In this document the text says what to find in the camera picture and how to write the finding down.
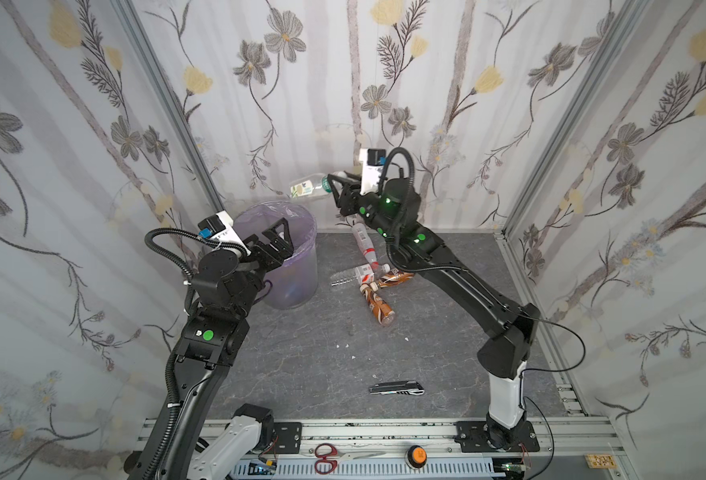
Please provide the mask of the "crushed clear bottle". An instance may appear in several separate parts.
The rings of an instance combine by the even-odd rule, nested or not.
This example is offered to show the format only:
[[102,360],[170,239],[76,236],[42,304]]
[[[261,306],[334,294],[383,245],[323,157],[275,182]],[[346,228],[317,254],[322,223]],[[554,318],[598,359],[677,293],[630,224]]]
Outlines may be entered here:
[[331,193],[328,175],[315,173],[290,183],[289,197],[293,200],[310,200]]

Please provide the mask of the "brown coffee bottle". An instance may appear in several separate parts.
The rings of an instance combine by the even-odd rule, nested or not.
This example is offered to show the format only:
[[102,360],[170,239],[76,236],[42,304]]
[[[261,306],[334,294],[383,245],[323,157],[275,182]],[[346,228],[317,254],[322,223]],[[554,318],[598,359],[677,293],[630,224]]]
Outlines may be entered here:
[[390,326],[396,318],[396,312],[380,296],[378,293],[378,287],[372,284],[362,284],[359,287],[359,290],[364,296],[368,307],[378,324],[382,327]]

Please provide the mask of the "purple lined trash bin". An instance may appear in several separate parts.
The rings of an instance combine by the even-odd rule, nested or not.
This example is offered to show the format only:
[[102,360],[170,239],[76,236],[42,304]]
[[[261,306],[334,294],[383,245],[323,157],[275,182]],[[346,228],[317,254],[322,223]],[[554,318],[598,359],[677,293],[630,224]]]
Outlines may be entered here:
[[282,217],[289,222],[295,250],[281,267],[266,274],[272,288],[265,302],[277,310],[290,310],[308,302],[318,287],[317,224],[313,214],[297,203],[269,201],[240,213],[234,229],[244,239],[269,228]]

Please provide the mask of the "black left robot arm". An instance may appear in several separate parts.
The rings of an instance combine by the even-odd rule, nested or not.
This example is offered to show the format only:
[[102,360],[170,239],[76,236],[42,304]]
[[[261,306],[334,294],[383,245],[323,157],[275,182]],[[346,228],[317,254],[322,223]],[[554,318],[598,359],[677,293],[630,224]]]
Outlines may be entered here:
[[[227,378],[249,331],[247,317],[265,289],[265,276],[294,254],[289,223],[281,218],[261,234],[227,240],[226,223],[213,215],[196,233],[157,228],[145,235],[153,252],[185,277],[187,321],[166,362],[166,398],[150,437],[129,476],[185,479],[213,397]],[[179,235],[208,247],[197,270],[160,246],[161,235]]]

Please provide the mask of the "white red label bottle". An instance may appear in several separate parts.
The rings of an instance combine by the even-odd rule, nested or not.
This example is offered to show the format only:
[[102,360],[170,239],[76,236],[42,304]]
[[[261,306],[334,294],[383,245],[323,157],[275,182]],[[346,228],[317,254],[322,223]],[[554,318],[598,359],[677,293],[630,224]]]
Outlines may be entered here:
[[365,224],[360,220],[354,220],[352,224],[352,232],[361,254],[364,256],[371,269],[373,271],[379,270],[381,268],[381,264],[378,261],[374,244],[367,233]]

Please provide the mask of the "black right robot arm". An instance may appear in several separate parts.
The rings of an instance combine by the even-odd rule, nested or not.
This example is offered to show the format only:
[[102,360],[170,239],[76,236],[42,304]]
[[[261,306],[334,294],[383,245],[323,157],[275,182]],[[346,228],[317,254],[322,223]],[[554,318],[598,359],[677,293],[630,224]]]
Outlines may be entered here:
[[393,267],[429,282],[482,329],[486,340],[476,357],[489,384],[485,441],[508,451],[528,436],[524,378],[533,370],[535,335],[547,321],[534,304],[495,290],[420,222],[415,161],[405,148],[369,149],[364,158],[361,173],[330,173],[322,184],[341,215],[358,216],[381,236]]

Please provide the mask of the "clear water bottle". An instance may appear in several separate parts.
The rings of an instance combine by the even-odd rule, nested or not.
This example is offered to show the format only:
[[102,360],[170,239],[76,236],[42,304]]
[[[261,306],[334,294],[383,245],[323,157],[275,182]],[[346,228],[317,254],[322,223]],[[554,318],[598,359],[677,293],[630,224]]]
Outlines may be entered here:
[[337,287],[350,283],[357,285],[368,284],[389,273],[390,270],[391,268],[388,264],[375,267],[364,264],[333,274],[330,277],[330,285]]

